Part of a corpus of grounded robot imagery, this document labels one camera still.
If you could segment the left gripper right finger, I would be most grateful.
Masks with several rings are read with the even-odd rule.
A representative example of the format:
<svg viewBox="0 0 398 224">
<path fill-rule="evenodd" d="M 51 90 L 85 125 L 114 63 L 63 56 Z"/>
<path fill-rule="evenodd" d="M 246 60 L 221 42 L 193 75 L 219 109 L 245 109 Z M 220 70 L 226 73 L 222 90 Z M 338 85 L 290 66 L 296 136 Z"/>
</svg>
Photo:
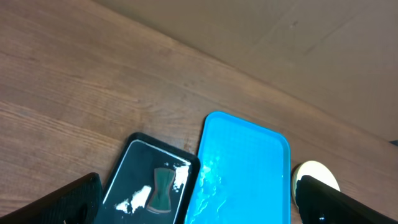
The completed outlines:
<svg viewBox="0 0 398 224">
<path fill-rule="evenodd" d="M 295 203 L 303 224 L 397 224 L 309 175 L 297 181 Z"/>
</svg>

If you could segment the black plastic tray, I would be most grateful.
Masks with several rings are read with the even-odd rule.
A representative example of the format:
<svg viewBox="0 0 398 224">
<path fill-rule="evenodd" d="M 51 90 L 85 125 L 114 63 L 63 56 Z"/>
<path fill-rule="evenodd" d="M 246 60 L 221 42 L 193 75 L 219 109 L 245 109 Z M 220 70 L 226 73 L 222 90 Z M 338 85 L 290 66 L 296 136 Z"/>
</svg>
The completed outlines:
<svg viewBox="0 0 398 224">
<path fill-rule="evenodd" d="M 154 169 L 175 171 L 170 189 L 171 212 L 154 213 L 146 206 L 154 192 Z M 144 133 L 133 133 L 104 187 L 95 223 L 183 223 L 200 171 L 200 160 Z"/>
</svg>

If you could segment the teal plastic tray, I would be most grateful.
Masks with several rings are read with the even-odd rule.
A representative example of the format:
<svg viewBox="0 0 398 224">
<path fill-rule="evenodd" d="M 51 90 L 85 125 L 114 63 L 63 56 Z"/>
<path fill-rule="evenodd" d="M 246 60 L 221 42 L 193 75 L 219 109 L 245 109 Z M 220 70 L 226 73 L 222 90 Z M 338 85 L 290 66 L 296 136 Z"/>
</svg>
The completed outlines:
<svg viewBox="0 0 398 224">
<path fill-rule="evenodd" d="M 283 135 L 214 111 L 198 158 L 185 223 L 290 223 L 290 146 Z"/>
</svg>

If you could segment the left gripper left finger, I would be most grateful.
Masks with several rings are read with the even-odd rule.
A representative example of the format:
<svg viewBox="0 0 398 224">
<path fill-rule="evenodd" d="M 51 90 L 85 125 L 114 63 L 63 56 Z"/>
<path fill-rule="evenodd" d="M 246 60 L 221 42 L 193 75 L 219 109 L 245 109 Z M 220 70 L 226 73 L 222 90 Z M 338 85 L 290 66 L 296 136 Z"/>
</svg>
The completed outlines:
<svg viewBox="0 0 398 224">
<path fill-rule="evenodd" d="M 92 224 L 102 199 L 100 177 L 91 172 L 1 217 L 1 224 Z"/>
</svg>

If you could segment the yellow-rimmed plate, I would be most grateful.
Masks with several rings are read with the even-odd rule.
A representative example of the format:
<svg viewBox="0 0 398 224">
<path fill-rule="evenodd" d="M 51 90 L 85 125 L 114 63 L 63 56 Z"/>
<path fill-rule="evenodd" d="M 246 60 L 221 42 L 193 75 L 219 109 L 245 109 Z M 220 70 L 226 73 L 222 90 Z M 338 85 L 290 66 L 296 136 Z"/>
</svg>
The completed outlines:
<svg viewBox="0 0 398 224">
<path fill-rule="evenodd" d="M 325 165 L 318 161 L 307 161 L 301 163 L 292 171 L 291 178 L 291 194 L 296 207 L 298 207 L 295 199 L 297 182 L 305 175 L 309 175 L 340 192 L 340 186 L 338 185 L 335 176 Z"/>
</svg>

